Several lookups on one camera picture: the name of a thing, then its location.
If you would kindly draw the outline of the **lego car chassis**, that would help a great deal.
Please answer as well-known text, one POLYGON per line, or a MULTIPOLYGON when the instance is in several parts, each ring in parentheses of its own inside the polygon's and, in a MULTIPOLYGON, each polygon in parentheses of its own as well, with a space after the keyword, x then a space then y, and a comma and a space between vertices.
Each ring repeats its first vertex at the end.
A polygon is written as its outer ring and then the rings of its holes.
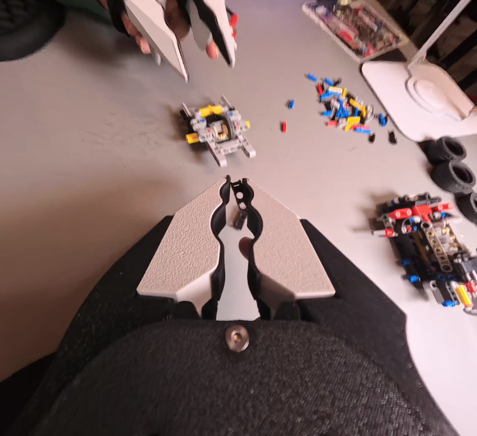
POLYGON ((454 205, 430 193, 401 195, 377 204, 373 236, 392 242, 407 281, 444 308, 476 316, 477 259, 462 243, 454 205))

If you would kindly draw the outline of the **grey lego gear assembly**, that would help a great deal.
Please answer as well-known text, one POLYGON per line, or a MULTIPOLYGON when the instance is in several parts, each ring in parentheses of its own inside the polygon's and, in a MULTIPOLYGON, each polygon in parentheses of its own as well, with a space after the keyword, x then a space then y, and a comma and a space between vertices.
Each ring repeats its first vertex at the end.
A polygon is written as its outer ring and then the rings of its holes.
POLYGON ((256 151, 246 136, 250 122, 224 95, 217 103, 202 107, 182 103, 180 115, 188 125, 186 142, 205 145, 219 167, 226 167, 227 156, 237 151, 242 151, 249 159, 256 157, 256 151))

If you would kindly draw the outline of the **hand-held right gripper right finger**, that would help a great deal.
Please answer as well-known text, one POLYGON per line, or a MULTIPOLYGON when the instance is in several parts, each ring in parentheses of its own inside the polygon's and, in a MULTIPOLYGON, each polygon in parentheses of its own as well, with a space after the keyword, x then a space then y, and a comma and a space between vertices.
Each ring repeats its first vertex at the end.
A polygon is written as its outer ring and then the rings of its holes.
POLYGON ((282 304, 335 296, 335 288, 300 218, 251 179, 242 180, 247 228, 248 287, 260 313, 282 304))

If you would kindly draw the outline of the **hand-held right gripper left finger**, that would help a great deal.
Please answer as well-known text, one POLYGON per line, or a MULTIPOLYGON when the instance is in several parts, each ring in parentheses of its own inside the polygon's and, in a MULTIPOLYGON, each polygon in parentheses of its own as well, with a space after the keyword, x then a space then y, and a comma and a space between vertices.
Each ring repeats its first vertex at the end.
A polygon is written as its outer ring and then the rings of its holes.
POLYGON ((190 302, 198 314, 215 314, 225 284, 224 244, 230 200, 227 175, 179 209, 149 263, 137 293, 190 302))

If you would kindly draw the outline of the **black lego liftarm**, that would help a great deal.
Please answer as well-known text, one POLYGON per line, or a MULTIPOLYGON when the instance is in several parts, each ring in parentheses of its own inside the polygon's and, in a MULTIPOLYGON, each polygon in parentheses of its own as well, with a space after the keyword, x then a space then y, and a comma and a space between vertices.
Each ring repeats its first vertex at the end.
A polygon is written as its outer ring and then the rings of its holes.
POLYGON ((242 230, 248 215, 247 202, 246 202, 246 197, 244 194, 243 180, 239 179, 235 182, 232 182, 231 191, 234 194, 236 204, 238 207, 238 211, 236 212, 232 226, 236 230, 242 230))

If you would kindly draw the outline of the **pile of small lego pins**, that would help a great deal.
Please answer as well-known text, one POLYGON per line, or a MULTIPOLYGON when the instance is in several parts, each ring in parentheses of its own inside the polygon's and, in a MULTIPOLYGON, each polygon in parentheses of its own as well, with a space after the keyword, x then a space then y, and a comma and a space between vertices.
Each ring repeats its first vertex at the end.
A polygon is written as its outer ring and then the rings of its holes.
POLYGON ((305 74, 305 78, 315 84, 318 102, 324 106, 321 116, 327 119, 327 128, 352 131, 372 138, 375 136, 373 125, 388 125, 390 116, 377 113, 373 105, 366 104, 351 93, 348 87, 343 85, 342 78, 319 78, 310 73, 305 74))

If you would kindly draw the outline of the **lego instruction booklet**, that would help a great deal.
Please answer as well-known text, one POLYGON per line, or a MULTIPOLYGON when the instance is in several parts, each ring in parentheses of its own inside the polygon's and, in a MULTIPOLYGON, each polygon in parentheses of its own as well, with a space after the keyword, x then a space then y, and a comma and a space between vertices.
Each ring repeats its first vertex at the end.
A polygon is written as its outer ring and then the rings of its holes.
POLYGON ((408 37, 367 0, 316 0, 302 11, 357 62, 364 63, 402 48, 408 37))

